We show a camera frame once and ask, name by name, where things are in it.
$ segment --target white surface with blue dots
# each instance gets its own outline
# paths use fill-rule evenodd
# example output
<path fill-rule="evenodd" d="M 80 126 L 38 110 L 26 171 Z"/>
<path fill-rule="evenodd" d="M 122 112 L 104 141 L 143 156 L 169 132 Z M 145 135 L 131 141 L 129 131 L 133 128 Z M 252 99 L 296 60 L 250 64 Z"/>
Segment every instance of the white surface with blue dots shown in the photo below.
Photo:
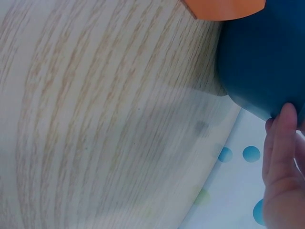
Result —
<path fill-rule="evenodd" d="M 242 110 L 180 229 L 264 229 L 264 121 Z"/>

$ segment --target orange lid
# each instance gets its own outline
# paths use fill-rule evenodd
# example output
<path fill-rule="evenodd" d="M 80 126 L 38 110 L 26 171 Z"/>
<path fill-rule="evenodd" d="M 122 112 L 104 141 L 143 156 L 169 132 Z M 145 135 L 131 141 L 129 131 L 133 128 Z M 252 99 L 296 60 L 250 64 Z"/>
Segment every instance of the orange lid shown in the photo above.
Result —
<path fill-rule="evenodd" d="M 261 11 L 266 0 L 184 0 L 192 13 L 202 20 L 227 21 Z"/>

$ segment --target blue object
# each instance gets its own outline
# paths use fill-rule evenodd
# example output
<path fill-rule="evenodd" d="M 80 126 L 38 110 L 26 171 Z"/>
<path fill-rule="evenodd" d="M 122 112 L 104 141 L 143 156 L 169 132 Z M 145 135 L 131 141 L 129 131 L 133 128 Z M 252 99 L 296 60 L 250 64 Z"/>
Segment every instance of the blue object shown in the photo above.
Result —
<path fill-rule="evenodd" d="M 267 120 L 291 102 L 305 119 L 305 0 L 267 0 L 265 9 L 224 22 L 217 70 L 238 105 Z"/>
<path fill-rule="evenodd" d="M 218 160 L 220 160 L 223 163 L 227 163 L 231 161 L 232 158 L 233 158 L 233 152 L 231 149 L 227 147 L 224 147 L 220 152 L 220 155 L 218 156 Z"/>
<path fill-rule="evenodd" d="M 248 146 L 243 151 L 243 157 L 247 162 L 253 163 L 261 157 L 261 152 L 255 146 Z"/>
<path fill-rule="evenodd" d="M 263 205 L 264 199 L 260 200 L 253 209 L 253 218 L 254 220 L 262 225 L 265 226 L 264 217 L 263 217 Z"/>

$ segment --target light wooden surface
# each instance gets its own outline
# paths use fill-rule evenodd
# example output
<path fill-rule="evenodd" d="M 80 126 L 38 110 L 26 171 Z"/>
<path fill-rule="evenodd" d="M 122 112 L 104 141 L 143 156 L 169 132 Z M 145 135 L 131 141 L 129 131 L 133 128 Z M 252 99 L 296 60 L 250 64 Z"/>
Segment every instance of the light wooden surface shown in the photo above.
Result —
<path fill-rule="evenodd" d="M 177 228 L 239 111 L 218 35 L 177 0 L 1 0 L 0 228 Z"/>

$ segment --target blue polka dot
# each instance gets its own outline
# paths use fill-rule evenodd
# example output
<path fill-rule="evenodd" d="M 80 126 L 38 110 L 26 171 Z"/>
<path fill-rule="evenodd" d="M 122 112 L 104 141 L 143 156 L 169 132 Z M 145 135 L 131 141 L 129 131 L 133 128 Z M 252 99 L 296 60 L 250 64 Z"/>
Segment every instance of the blue polka dot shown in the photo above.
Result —
<path fill-rule="evenodd" d="M 220 155 L 218 156 L 218 160 L 224 163 L 231 161 L 232 158 L 233 158 L 232 150 L 227 147 L 224 147 Z"/>
<path fill-rule="evenodd" d="M 255 146 L 248 146 L 243 151 L 243 157 L 247 162 L 255 162 L 261 157 L 261 152 Z"/>
<path fill-rule="evenodd" d="M 265 222 L 263 218 L 263 203 L 264 203 L 264 199 L 260 200 L 256 204 L 256 206 L 253 209 L 253 217 L 258 224 L 265 226 Z"/>

